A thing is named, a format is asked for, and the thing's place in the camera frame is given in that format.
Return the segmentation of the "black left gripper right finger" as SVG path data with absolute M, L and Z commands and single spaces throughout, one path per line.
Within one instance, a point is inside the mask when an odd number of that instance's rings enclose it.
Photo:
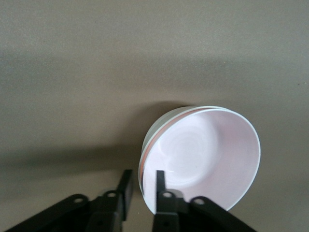
M 152 232 L 256 232 L 212 200 L 197 196 L 186 202 L 166 189 L 165 172 L 156 172 L 156 213 Z

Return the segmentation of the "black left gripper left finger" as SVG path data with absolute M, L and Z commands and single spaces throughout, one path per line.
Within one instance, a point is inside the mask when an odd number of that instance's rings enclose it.
M 94 200 L 73 194 L 5 232 L 123 232 L 133 195 L 133 171 Z

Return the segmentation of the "pink bowl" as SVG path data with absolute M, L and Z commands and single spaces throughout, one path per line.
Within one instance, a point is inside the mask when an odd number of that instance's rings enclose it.
M 166 188 L 186 201 L 203 196 L 229 210 L 252 185 L 260 158 L 260 140 L 248 119 L 201 110 L 173 120 L 150 140 L 140 158 L 139 186 L 152 213 L 157 171 L 165 172 Z

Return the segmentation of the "brown table cloth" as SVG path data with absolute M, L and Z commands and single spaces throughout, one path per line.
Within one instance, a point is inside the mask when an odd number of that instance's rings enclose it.
M 309 0 L 0 0 L 0 232 L 114 188 L 150 126 L 188 105 L 257 130 L 232 214 L 309 232 Z

